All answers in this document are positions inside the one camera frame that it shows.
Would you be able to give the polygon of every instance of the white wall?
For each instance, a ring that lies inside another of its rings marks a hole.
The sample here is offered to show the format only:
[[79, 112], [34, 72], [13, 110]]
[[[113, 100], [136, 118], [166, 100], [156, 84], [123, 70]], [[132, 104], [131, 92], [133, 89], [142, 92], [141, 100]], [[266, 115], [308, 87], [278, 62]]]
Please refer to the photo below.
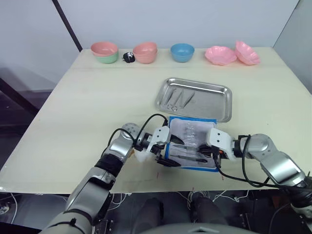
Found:
[[274, 49], [312, 93], [312, 1], [301, 0]]
[[168, 48], [273, 46], [298, 0], [62, 0], [82, 47], [109, 40], [120, 48], [152, 40]]
[[52, 1], [0, 1], [0, 77], [15, 89], [53, 89], [78, 53]]

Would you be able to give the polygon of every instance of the pink scalloped dish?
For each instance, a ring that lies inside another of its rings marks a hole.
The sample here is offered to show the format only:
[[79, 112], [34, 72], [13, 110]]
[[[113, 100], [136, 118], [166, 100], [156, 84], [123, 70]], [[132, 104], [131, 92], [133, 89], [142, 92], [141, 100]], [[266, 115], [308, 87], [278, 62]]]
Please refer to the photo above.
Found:
[[240, 61], [247, 65], [256, 65], [261, 62], [259, 55], [243, 41], [236, 42], [235, 54]]
[[205, 53], [206, 59], [214, 65], [227, 65], [236, 60], [233, 50], [225, 46], [213, 46], [208, 48]]

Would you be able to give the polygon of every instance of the stainless steel tray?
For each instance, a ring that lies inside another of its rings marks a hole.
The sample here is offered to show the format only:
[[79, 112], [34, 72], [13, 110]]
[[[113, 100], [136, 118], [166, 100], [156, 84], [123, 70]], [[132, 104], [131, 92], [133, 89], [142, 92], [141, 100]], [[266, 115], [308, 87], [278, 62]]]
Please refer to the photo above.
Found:
[[225, 123], [232, 117], [232, 92], [222, 85], [169, 78], [164, 81], [155, 105], [167, 113]]

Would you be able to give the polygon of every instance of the sterile package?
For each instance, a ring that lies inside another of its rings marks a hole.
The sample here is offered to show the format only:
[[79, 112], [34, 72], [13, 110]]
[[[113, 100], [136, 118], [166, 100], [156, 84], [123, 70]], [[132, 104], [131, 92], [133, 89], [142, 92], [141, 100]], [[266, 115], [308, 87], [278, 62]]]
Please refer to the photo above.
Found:
[[215, 119], [169, 117], [171, 134], [183, 140], [184, 145], [168, 143], [165, 158], [178, 162], [181, 168], [217, 172], [213, 158], [198, 152], [205, 145], [207, 131], [215, 126]]

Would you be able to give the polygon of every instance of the green bowl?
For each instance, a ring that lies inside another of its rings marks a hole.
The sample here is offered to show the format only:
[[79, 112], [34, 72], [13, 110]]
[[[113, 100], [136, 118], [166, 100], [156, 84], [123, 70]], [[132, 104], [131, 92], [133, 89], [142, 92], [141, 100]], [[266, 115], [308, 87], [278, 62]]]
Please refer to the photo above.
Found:
[[101, 62], [101, 63], [113, 63], [116, 62], [116, 60], [118, 59], [118, 51], [116, 53], [114, 53], [113, 55], [110, 56], [106, 56], [106, 57], [98, 57], [95, 56], [97, 61]]

